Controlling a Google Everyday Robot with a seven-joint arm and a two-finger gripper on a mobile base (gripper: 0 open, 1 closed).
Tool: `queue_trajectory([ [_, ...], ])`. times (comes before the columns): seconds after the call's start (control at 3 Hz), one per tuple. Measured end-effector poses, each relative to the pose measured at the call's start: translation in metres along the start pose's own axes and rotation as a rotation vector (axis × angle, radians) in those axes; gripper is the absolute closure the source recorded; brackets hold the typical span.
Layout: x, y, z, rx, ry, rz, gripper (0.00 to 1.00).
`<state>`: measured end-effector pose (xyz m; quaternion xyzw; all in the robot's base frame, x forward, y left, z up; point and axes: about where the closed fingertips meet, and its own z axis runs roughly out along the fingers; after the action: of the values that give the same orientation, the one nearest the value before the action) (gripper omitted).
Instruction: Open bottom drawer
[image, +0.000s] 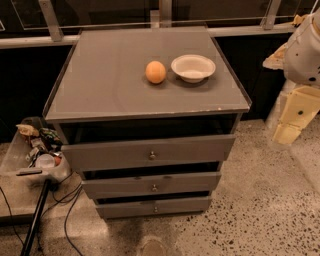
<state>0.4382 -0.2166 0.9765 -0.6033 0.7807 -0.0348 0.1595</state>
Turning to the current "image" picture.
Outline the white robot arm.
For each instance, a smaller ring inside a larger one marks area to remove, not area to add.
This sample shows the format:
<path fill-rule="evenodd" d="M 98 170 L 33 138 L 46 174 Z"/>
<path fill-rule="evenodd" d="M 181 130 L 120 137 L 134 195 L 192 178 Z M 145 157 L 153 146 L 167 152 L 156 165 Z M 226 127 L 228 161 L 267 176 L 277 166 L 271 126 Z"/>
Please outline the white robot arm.
<path fill-rule="evenodd" d="M 294 19 L 297 29 L 266 58 L 263 66 L 281 69 L 296 85 L 286 96 L 273 140 L 291 144 L 320 111 L 320 9 Z"/>

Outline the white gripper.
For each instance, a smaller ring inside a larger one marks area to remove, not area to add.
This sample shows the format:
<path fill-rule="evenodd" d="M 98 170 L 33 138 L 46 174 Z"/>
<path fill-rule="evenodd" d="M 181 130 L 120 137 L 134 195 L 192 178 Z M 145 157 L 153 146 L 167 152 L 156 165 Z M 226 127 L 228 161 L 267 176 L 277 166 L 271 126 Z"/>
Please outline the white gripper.
<path fill-rule="evenodd" d="M 320 89 L 301 86 L 292 90 L 286 100 L 281 122 L 273 140 L 279 144 L 292 144 L 320 111 Z"/>

